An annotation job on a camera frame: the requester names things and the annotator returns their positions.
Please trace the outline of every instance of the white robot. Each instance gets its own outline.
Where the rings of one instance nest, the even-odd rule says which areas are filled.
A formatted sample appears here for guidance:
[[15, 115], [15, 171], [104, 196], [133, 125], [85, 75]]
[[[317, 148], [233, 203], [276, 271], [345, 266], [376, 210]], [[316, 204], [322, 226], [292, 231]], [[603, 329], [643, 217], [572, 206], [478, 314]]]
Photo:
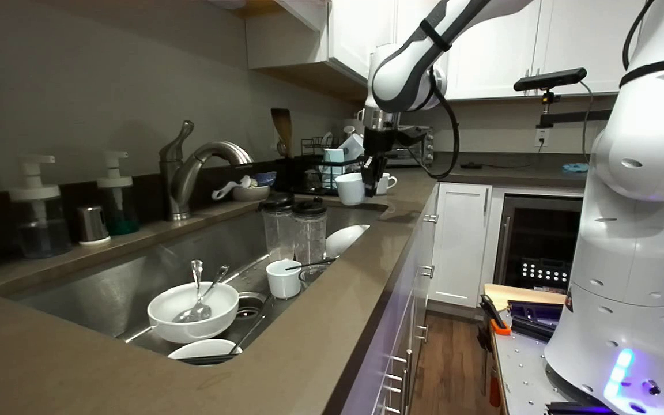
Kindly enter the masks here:
[[[442, 0], [428, 19], [442, 16], [432, 34], [446, 44], [526, 2]], [[423, 32], [372, 72], [382, 111], [430, 106], [425, 67], [442, 38]], [[543, 356], [616, 412], [664, 415], [664, 0], [646, 2], [640, 32], [593, 148], [570, 300]]]

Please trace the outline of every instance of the lower cabinet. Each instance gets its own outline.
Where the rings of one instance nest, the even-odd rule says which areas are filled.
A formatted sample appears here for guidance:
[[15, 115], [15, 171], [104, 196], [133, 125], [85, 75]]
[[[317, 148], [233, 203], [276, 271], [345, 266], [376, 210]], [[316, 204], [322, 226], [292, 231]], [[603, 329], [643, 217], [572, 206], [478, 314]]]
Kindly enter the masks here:
[[488, 210], [490, 186], [440, 181], [428, 300], [478, 304]]
[[425, 334], [423, 309], [432, 270], [435, 197], [437, 193], [432, 190], [415, 223], [389, 301], [340, 411], [345, 415], [410, 412], [420, 344]]

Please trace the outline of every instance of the bottle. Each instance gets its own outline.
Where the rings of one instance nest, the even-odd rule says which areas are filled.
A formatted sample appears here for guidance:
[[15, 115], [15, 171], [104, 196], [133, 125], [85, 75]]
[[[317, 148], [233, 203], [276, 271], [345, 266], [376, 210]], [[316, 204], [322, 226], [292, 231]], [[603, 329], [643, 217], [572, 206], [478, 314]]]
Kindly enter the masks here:
[[121, 175], [119, 158], [126, 151], [104, 151], [106, 175], [97, 179], [104, 197], [104, 223], [108, 235], [125, 235], [138, 231], [138, 218], [131, 197], [131, 177]]
[[294, 248], [292, 258], [299, 262], [317, 262], [324, 253], [327, 206], [319, 197], [292, 204], [294, 217]]
[[259, 203], [265, 246], [278, 258], [292, 258], [292, 215], [287, 197], [272, 197]]
[[70, 248], [69, 231], [61, 217], [60, 186], [40, 181], [39, 163], [54, 163], [54, 157], [22, 157], [22, 185], [9, 188], [15, 215], [19, 246], [25, 258], [58, 256]]

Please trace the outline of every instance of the white plate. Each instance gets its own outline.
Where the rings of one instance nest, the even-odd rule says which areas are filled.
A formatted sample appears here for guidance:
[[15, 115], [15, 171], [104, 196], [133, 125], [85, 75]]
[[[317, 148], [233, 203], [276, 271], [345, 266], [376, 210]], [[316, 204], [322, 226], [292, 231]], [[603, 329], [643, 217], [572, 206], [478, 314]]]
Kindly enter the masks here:
[[168, 356], [171, 359], [187, 359], [187, 356], [213, 356], [213, 354], [225, 354], [231, 352], [235, 341], [228, 339], [199, 339], [194, 344], [187, 344], [181, 347], [175, 347]]
[[327, 256], [340, 256], [368, 226], [345, 226], [327, 236]]

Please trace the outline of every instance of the white cabinet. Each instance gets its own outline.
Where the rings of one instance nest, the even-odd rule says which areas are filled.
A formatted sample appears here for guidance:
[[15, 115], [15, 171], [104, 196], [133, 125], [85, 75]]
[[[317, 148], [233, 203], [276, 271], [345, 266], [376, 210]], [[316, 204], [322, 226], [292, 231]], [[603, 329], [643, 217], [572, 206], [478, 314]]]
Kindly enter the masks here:
[[246, 60], [250, 68], [329, 65], [359, 85], [368, 75], [368, 53], [394, 42], [395, 2], [329, 0], [319, 30], [292, 13], [246, 19]]
[[276, 0], [287, 13], [311, 30], [322, 30], [329, 16], [329, 0]]
[[540, 0], [518, 13], [465, 30], [446, 55], [446, 99], [523, 97], [515, 79], [531, 67]]
[[406, 42], [425, 19], [437, 0], [399, 0], [395, 4], [395, 42]]
[[476, 306], [488, 235], [490, 186], [442, 181], [428, 300]]
[[[616, 91], [623, 44], [643, 0], [542, 0], [531, 74], [585, 67], [593, 91]], [[565, 85], [560, 94], [585, 91]]]
[[428, 196], [404, 253], [395, 286], [384, 304], [340, 412], [410, 412], [420, 341], [423, 339], [425, 284], [430, 278], [432, 206]]
[[[623, 42], [640, 0], [531, 0], [526, 8], [483, 20], [450, 50], [446, 99], [523, 97], [527, 74], [585, 67], [593, 91], [616, 91]], [[585, 91], [581, 85], [557, 94]]]

